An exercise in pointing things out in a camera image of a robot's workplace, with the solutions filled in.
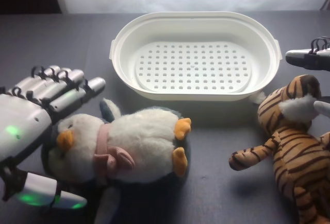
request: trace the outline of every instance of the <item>orange beak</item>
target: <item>orange beak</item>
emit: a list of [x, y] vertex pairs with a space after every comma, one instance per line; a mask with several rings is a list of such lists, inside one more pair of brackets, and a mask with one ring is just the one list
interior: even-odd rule
[[67, 152], [74, 145], [73, 130], [66, 130], [57, 136], [57, 145], [63, 151]]

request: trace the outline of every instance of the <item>tiger body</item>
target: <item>tiger body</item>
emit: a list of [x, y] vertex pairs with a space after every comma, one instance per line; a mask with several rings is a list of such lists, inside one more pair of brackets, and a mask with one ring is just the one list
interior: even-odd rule
[[318, 139], [307, 133], [319, 97], [318, 80], [311, 75], [271, 93], [258, 109], [259, 123], [271, 138], [229, 159], [232, 169], [243, 170], [272, 154], [276, 186], [295, 202], [300, 223], [306, 224], [330, 223], [320, 209], [321, 198], [330, 198], [330, 132]]

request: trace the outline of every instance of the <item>white plastic basket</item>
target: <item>white plastic basket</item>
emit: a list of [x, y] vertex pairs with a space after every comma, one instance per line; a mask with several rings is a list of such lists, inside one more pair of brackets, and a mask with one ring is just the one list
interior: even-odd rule
[[282, 55], [267, 29], [245, 15], [168, 12], [127, 24], [111, 43], [110, 59], [144, 97], [232, 101], [262, 90]]

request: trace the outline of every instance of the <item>gray table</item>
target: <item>gray table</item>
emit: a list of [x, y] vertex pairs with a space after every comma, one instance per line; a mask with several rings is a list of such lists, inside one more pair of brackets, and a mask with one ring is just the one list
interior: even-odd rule
[[[313, 38], [330, 34], [330, 12], [245, 12], [261, 22], [279, 40], [283, 55], [290, 49], [308, 48]], [[123, 113], [158, 105], [180, 111], [192, 119], [191, 170], [181, 194], [171, 203], [138, 205], [120, 211], [116, 223], [295, 223], [292, 205], [278, 193], [270, 158], [241, 172], [228, 166], [237, 149], [263, 144], [257, 106], [237, 102], [162, 102], [145, 99], [128, 88], [116, 75], [109, 60], [110, 43], [139, 14], [19, 15], [0, 16], [0, 85], [10, 87], [29, 74], [33, 65], [56, 64], [84, 70], [87, 78], [103, 77], [107, 86], [79, 112], [99, 116], [98, 101], [112, 99]], [[330, 73], [294, 67], [283, 60], [274, 80], [265, 88], [286, 85], [294, 76], [314, 74], [324, 95], [330, 95]], [[310, 133], [321, 135], [330, 120], [319, 116]], [[43, 173], [40, 150], [20, 168]], [[139, 213], [134, 221], [126, 218]], [[40, 216], [39, 210], [16, 202], [0, 203], [1, 223], [90, 223], [85, 210], [54, 211]]]

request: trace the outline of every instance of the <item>plush toy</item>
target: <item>plush toy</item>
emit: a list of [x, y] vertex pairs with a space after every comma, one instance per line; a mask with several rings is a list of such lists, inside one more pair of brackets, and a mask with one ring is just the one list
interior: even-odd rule
[[229, 159], [232, 169], [243, 170], [273, 154], [276, 185], [295, 202], [300, 223], [306, 224], [330, 223], [322, 204], [330, 197], [330, 134], [307, 133], [320, 97], [319, 82], [311, 75], [297, 76], [271, 93], [258, 109], [259, 123], [271, 138]]
[[46, 149], [46, 171], [64, 182], [83, 184], [97, 180], [109, 185], [103, 193], [95, 223], [109, 223], [119, 202], [114, 185], [157, 184], [187, 173], [186, 135], [191, 121], [175, 111], [153, 107], [121, 115], [104, 99], [103, 119], [77, 114], [62, 120], [56, 146]]

